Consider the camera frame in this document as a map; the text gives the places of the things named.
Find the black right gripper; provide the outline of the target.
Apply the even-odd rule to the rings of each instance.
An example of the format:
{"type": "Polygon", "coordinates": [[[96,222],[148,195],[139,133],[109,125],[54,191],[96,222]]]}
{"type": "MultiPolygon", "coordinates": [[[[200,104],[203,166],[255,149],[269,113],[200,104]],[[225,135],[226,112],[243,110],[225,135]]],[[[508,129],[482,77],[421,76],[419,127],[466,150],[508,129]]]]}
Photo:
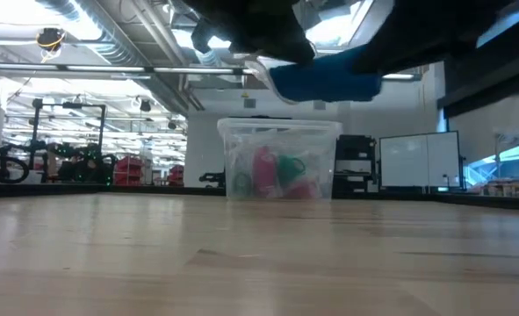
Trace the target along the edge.
{"type": "Polygon", "coordinates": [[[395,0],[371,39],[353,47],[351,70],[390,74],[440,61],[474,45],[511,0],[395,0]]]}

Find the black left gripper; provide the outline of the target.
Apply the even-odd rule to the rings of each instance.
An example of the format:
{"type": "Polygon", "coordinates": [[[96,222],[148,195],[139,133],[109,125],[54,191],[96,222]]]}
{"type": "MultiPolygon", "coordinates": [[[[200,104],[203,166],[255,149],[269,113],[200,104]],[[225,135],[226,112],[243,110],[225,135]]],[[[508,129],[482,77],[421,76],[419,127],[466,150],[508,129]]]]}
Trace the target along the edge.
{"type": "Polygon", "coordinates": [[[296,0],[184,0],[199,15],[191,34],[202,54],[217,37],[233,54],[259,54],[298,64],[310,62],[314,49],[296,19],[296,0]]]}

